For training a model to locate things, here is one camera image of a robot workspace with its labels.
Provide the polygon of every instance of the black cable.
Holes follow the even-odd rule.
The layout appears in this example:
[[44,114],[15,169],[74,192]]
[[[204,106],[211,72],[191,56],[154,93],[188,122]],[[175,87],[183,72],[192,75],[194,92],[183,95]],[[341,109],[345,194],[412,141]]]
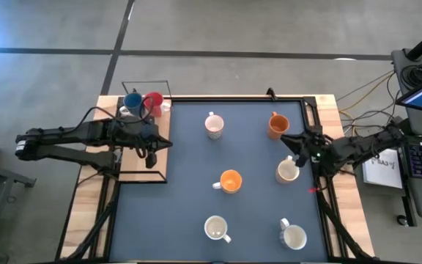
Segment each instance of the black cable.
[[338,102],[339,100],[341,100],[341,99],[343,99],[343,98],[345,98],[345,97],[347,97],[347,96],[351,95],[353,92],[357,92],[358,90],[360,90],[360,89],[362,89],[362,88],[364,88],[364,87],[367,87],[368,85],[370,85],[370,84],[374,83],[375,81],[377,81],[377,80],[381,79],[382,77],[386,76],[387,74],[390,74],[391,72],[393,72],[393,71],[391,70],[391,71],[389,71],[388,73],[384,73],[384,74],[382,74],[381,76],[379,76],[378,78],[375,78],[374,80],[370,81],[369,83],[364,84],[363,86],[358,87],[358,88],[356,88],[356,89],[352,90],[351,92],[348,92],[347,94],[345,94],[345,95],[341,96],[340,98],[336,99],[336,101]]
[[144,140],[142,138],[139,138],[138,143],[139,143],[139,147],[135,147],[136,155],[138,155],[139,158],[146,158],[147,150],[146,150],[146,145],[144,143]]
[[344,170],[344,169],[340,169],[340,172],[345,173],[345,174],[349,174],[349,175],[352,175],[352,176],[356,176],[356,174],[354,172],[348,172],[347,170]]
[[130,93],[128,92],[128,89],[126,89],[126,85],[125,85],[125,82],[124,81],[122,81],[122,86],[123,86],[123,89],[125,90],[126,94],[129,95]]
[[[370,117],[373,117],[374,115],[380,114],[380,113],[386,115],[387,117],[390,117],[390,114],[387,113],[384,110],[386,110],[387,108],[389,108],[391,106],[392,105],[390,104],[389,106],[387,106],[387,107],[385,107],[383,109],[380,109],[380,110],[369,110],[369,111],[364,112],[362,115],[360,115],[359,117],[356,117],[354,119],[345,119],[345,120],[341,120],[341,121],[351,121],[352,122],[353,120],[356,121],[356,120],[361,120],[361,119],[365,119],[365,118],[370,118]],[[370,114],[370,113],[374,113],[374,114],[371,114],[369,116],[364,117],[365,114]]]
[[370,147],[370,151],[372,153],[372,156],[374,156],[375,158],[379,158],[379,152],[375,149],[374,147],[374,142],[376,141],[376,139],[373,139],[371,142],[371,147]]
[[[400,95],[400,90],[398,92],[396,92],[395,101],[399,98],[399,95]],[[392,120],[394,118],[393,115],[395,114],[395,106],[396,106],[396,103],[393,105],[392,114],[388,118],[387,124],[390,122],[390,120]]]
[[100,111],[102,111],[102,112],[104,112],[105,114],[107,114],[109,117],[111,117],[111,119],[113,119],[115,122],[119,122],[119,123],[122,123],[122,124],[136,124],[136,123],[139,123],[139,122],[143,122],[143,121],[145,121],[149,116],[150,116],[150,114],[151,114],[151,112],[152,111],[148,111],[147,113],[146,113],[146,115],[144,116],[144,117],[142,117],[142,114],[141,114],[141,112],[144,110],[144,101],[145,100],[147,100],[147,99],[150,99],[150,100],[153,100],[151,97],[145,97],[145,98],[143,98],[143,100],[141,100],[141,105],[140,105],[140,109],[139,109],[139,120],[136,120],[136,121],[124,121],[124,120],[120,120],[120,119],[118,119],[117,117],[115,117],[114,115],[112,115],[112,114],[110,114],[109,112],[107,112],[105,109],[103,109],[103,108],[100,108],[99,106],[93,106],[93,107],[91,107],[89,110],[87,110],[87,112],[85,113],[85,115],[82,117],[82,119],[81,119],[81,121],[79,121],[79,123],[74,127],[74,128],[72,128],[72,129],[70,129],[70,130],[68,130],[68,131],[62,131],[62,136],[63,135],[66,135],[66,134],[68,134],[68,133],[72,133],[72,132],[74,132],[74,131],[76,131],[76,130],[78,130],[80,127],[81,127],[81,125],[84,123],[84,121],[86,120],[86,118],[87,118],[87,116],[89,115],[89,113],[92,111],[92,110],[94,110],[94,109],[97,109],[97,110],[100,110]]
[[422,65],[410,65],[400,72],[400,81],[409,90],[422,84]]
[[331,177],[325,177],[325,180],[326,180],[326,184],[325,184],[325,186],[324,187],[317,187],[317,191],[324,191],[325,189],[327,189],[328,188],[328,186],[330,186],[331,184],[332,184],[332,181],[333,181],[333,178],[335,177],[335,175],[334,176],[331,176]]
[[390,92],[390,86],[389,86],[389,83],[390,83],[390,80],[392,79],[392,76],[393,76],[393,74],[390,77],[388,77],[388,80],[387,80],[387,92],[388,92],[388,95],[390,95],[390,98],[392,98],[392,101],[395,102],[395,100],[393,99],[393,95]]
[[95,177],[95,176],[97,176],[97,175],[103,175],[103,176],[107,176],[107,177],[109,177],[109,178],[111,178],[111,179],[114,179],[114,180],[117,180],[113,175],[110,175],[110,174],[108,174],[108,173],[102,173],[102,172],[95,172],[93,175],[90,175],[90,176],[88,176],[87,178],[85,178],[85,179],[83,179],[83,180],[81,180],[80,182],[78,182],[78,184],[76,185],[76,187],[79,187],[80,186],[80,184],[82,184],[82,183],[84,183],[85,181],[87,181],[87,180],[90,180],[90,179],[92,179],[93,177]]
[[383,128],[381,125],[344,125],[343,128],[353,126],[355,128]]

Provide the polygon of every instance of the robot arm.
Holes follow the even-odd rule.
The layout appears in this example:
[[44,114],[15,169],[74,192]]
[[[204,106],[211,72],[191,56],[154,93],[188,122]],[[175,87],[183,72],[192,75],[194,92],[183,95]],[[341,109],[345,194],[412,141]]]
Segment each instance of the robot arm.
[[[390,147],[399,147],[405,140],[404,134],[394,122],[383,128],[383,131],[370,136],[353,136],[332,139],[323,135],[321,126],[314,126],[295,136],[283,135],[281,141],[295,154],[299,155],[295,161],[296,166],[302,167],[308,159],[316,166],[315,173],[318,177],[326,177],[327,184],[345,164],[357,166],[373,158],[378,153]],[[343,241],[352,253],[360,259],[368,260],[367,263],[378,263],[378,259],[365,253],[359,244],[336,216],[323,194],[317,194],[321,209],[331,220]]]
[[311,158],[319,164],[323,176],[335,175],[345,164],[357,166],[390,147],[399,147],[404,134],[398,125],[390,123],[383,131],[370,136],[332,139],[322,134],[321,126],[314,126],[302,134],[281,136],[281,141],[299,158],[296,166],[303,166]]
[[138,157],[146,158],[147,168],[156,164],[156,151],[172,146],[172,142],[160,136],[152,118],[140,120],[137,117],[95,120],[75,128],[32,128],[24,135],[18,135],[15,141],[18,144],[15,154],[23,161],[54,158],[90,165],[102,172],[114,168],[114,152],[88,153],[56,144],[82,143],[93,147],[107,145],[134,148]]

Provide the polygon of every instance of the mug handle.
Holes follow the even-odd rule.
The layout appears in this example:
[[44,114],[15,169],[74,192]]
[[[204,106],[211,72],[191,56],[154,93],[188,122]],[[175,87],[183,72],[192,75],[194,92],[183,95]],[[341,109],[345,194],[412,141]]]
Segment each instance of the mug handle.
[[170,103],[162,103],[160,105],[160,110],[161,111],[170,111],[171,108],[171,104]]
[[227,243],[231,243],[231,237],[230,236],[224,235],[223,238]]
[[120,113],[123,115],[129,115],[130,111],[125,106],[122,106],[120,107]]
[[221,186],[221,183],[213,183],[212,187],[215,188],[216,190],[222,188],[223,186]]
[[281,227],[281,230],[285,230],[289,227],[289,221],[287,221],[287,219],[281,219],[279,220],[279,225]]

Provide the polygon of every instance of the table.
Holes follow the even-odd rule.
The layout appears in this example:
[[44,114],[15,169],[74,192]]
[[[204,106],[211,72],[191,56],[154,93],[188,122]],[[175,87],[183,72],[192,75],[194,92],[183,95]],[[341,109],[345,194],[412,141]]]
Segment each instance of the table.
[[[208,95],[207,98],[211,97],[223,97],[222,95]],[[269,95],[227,95],[229,98],[238,98],[238,97],[269,97]],[[279,95],[279,98],[285,97],[302,97],[302,96],[312,96],[316,98],[318,117],[323,126],[323,131],[328,136],[333,138],[338,138],[343,136],[343,131],[341,128],[341,121],[338,115],[338,109],[336,107],[336,101],[333,95]],[[183,96],[174,96],[174,98],[199,98],[199,95],[183,95]],[[116,105],[118,103],[119,96],[100,96],[97,102],[97,106],[104,108],[112,114],[116,112]],[[103,119],[108,117],[106,114],[101,111],[96,111],[94,119]],[[163,120],[158,120],[159,123],[166,122],[167,118]],[[311,115],[309,115],[309,122],[313,122]],[[97,152],[106,150],[106,147],[88,147],[86,151]],[[140,169],[142,162],[132,163],[132,169]],[[83,166],[79,173],[78,180],[82,180],[92,174],[95,171],[88,167]],[[128,180],[125,176],[120,175],[120,180]],[[101,177],[94,177],[89,181],[83,183],[82,186],[79,186],[73,194],[73,202],[70,207],[70,212],[68,213],[67,222],[64,227],[64,232],[62,239],[60,241],[60,247],[57,252],[57,257],[66,257],[72,253],[78,244],[82,242],[86,234],[92,228],[92,225],[95,222],[96,215],[100,211],[99,204],[104,205],[105,201],[99,203],[101,198],[101,189],[102,186],[108,184],[108,188],[104,188],[104,191],[107,193],[107,199],[110,199],[111,192],[113,190],[113,180],[104,180]],[[360,202],[360,197],[358,193],[358,188],[356,186],[355,178],[351,175],[337,175],[333,180],[333,185],[336,193],[336,201],[338,203],[339,215],[344,226],[347,228],[352,237],[359,243],[361,248],[370,255],[374,255],[374,250],[371,245],[371,239],[369,236],[369,231],[366,224],[366,219],[363,213],[362,205]],[[325,192],[325,197],[329,199],[330,197]],[[99,238],[97,248],[95,250],[90,249],[87,256],[102,256],[105,249],[106,243],[106,231],[108,229],[108,224],[105,223],[102,228]],[[330,239],[333,245],[333,255],[341,256],[341,250],[338,247],[338,236],[334,230],[333,225],[329,224],[330,230]]]

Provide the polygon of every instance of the yellow cable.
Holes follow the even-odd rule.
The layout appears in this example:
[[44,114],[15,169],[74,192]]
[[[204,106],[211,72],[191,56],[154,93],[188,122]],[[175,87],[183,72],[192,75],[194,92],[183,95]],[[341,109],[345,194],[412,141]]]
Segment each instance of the yellow cable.
[[346,113],[345,111],[343,111],[343,110],[340,110],[340,111],[338,111],[340,114],[344,114],[345,116],[347,116],[347,117],[349,117],[349,118],[351,118],[351,120],[353,120],[352,121],[352,123],[351,123],[351,126],[352,126],[352,136],[354,136],[355,135],[355,126],[354,126],[354,124],[356,123],[356,120],[355,120],[355,118],[354,117],[352,117],[352,115],[351,114],[349,114],[349,113]]
[[340,111],[346,111],[346,110],[348,110],[348,109],[351,109],[351,108],[353,108],[353,107],[355,107],[355,106],[357,106],[357,104],[358,103],[360,103],[362,100],[364,100],[364,98],[366,98],[368,95],[370,95],[375,89],[377,89],[377,87],[379,87],[380,86],[380,84],[382,84],[382,82],[384,82],[384,81],[387,81],[393,74],[395,74],[395,73],[392,73],[392,74],[390,74],[389,76],[387,76],[387,77],[385,77],[384,79],[382,79],[381,81],[379,81],[379,83],[378,84],[376,84],[375,86],[374,86],[374,88],[372,88],[368,93],[366,93],[361,99],[359,99],[359,101],[357,101],[356,103],[354,103],[354,104],[352,104],[351,106],[349,106],[349,107],[346,107],[345,109],[342,109],[342,110],[340,110]]

